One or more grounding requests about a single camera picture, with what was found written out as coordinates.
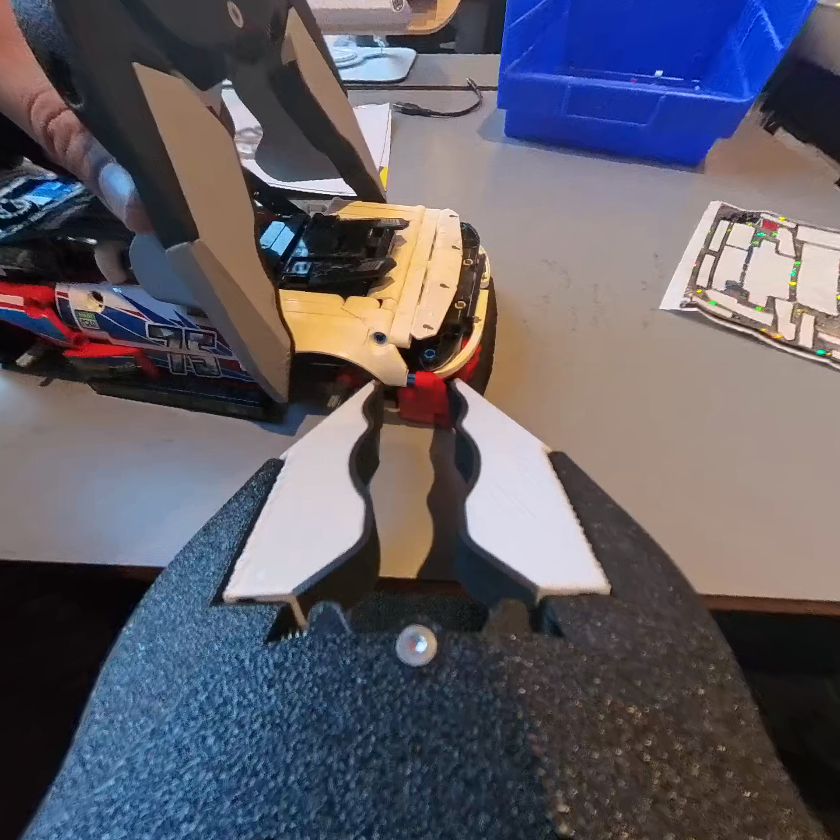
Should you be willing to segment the blue plastic bin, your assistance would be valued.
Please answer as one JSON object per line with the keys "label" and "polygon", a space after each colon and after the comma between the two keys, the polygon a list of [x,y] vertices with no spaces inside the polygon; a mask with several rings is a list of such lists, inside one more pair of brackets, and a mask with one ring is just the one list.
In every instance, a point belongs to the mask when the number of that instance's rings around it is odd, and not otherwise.
{"label": "blue plastic bin", "polygon": [[514,140],[695,167],[731,137],[815,1],[510,1]]}

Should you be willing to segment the open instruction booklet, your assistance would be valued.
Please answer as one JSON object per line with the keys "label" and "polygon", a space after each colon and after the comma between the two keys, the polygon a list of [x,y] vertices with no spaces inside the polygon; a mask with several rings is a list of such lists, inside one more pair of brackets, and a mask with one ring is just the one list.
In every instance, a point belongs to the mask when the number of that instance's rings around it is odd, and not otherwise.
{"label": "open instruction booklet", "polygon": [[[233,120],[235,143],[240,162],[262,182],[295,194],[323,197],[355,198],[352,188],[339,177],[291,181],[279,180],[269,175],[257,162],[256,150],[262,129],[256,117],[240,101],[231,87],[222,89],[222,100]],[[389,103],[365,104],[353,108],[371,157],[376,164],[381,182],[386,187],[392,143],[392,107]]]}

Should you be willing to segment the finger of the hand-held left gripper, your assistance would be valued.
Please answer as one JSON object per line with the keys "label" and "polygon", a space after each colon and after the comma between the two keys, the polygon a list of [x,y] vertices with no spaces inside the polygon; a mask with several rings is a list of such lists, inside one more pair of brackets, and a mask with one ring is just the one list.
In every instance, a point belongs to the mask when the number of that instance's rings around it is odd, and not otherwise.
{"label": "finger of the hand-held left gripper", "polygon": [[383,203],[377,165],[310,9],[288,9],[283,39],[282,108],[302,136],[293,173],[339,177],[360,200]]}
{"label": "finger of the hand-held left gripper", "polygon": [[287,403],[292,341],[259,253],[235,142],[187,82],[133,69],[196,228],[193,240],[166,247],[167,258],[248,373]]}

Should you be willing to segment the person's brown garment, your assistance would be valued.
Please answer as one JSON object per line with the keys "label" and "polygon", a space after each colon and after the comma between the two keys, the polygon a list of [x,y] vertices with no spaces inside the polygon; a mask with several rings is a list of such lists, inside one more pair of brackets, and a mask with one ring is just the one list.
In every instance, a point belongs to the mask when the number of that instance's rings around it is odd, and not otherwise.
{"label": "person's brown garment", "polygon": [[[2,562],[2,838],[30,822],[103,659],[157,574]],[[838,838],[838,617],[711,614],[802,799]]]}

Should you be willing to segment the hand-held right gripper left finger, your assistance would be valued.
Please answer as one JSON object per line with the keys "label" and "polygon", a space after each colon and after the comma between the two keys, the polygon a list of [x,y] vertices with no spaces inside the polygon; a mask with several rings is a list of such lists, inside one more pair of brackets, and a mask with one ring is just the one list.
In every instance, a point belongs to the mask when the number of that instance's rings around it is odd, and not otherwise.
{"label": "hand-held right gripper left finger", "polygon": [[298,627],[330,602],[349,610],[380,578],[371,498],[384,395],[363,385],[280,458],[224,586],[225,604],[286,607]]}

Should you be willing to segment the white brick race car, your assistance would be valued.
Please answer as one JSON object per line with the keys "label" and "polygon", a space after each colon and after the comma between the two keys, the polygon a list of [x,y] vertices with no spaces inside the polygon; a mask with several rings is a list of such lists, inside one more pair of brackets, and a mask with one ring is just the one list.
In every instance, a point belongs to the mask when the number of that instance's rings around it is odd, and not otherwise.
{"label": "white brick race car", "polygon": [[2,172],[2,368],[138,403],[274,422],[381,383],[401,419],[448,425],[446,382],[487,390],[497,297],[477,231],[452,209],[292,202],[245,172],[259,247],[291,338],[285,402],[175,290],[153,238],[79,182]]}

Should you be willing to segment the person's left hand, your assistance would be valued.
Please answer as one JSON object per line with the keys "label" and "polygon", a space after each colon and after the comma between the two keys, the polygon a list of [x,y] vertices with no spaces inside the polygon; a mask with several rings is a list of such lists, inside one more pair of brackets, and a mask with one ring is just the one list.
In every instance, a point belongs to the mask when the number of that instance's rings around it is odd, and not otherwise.
{"label": "person's left hand", "polygon": [[93,138],[53,87],[6,1],[1,2],[1,111],[129,230],[153,233],[131,175]]}

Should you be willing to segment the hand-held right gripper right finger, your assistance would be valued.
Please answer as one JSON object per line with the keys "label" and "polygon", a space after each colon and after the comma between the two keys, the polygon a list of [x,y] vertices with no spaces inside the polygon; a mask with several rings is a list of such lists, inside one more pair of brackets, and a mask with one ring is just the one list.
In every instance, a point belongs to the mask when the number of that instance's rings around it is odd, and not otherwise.
{"label": "hand-held right gripper right finger", "polygon": [[466,592],[530,610],[547,597],[610,595],[550,448],[460,380],[448,400],[465,482],[455,571]]}

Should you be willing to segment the silver monitor stand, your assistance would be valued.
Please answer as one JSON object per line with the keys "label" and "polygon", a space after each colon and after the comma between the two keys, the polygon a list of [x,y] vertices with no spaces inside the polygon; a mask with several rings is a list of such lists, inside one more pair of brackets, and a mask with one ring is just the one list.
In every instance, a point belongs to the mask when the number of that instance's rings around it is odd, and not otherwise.
{"label": "silver monitor stand", "polygon": [[353,86],[403,82],[417,61],[415,49],[389,45],[380,37],[326,35],[325,41],[341,79]]}

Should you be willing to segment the holographic sticker sheet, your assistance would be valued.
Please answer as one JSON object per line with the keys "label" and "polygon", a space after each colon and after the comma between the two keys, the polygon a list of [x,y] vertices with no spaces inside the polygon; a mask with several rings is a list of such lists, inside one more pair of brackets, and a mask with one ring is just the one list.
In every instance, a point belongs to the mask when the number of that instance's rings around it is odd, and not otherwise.
{"label": "holographic sticker sheet", "polygon": [[839,369],[839,231],[711,202],[659,304]]}

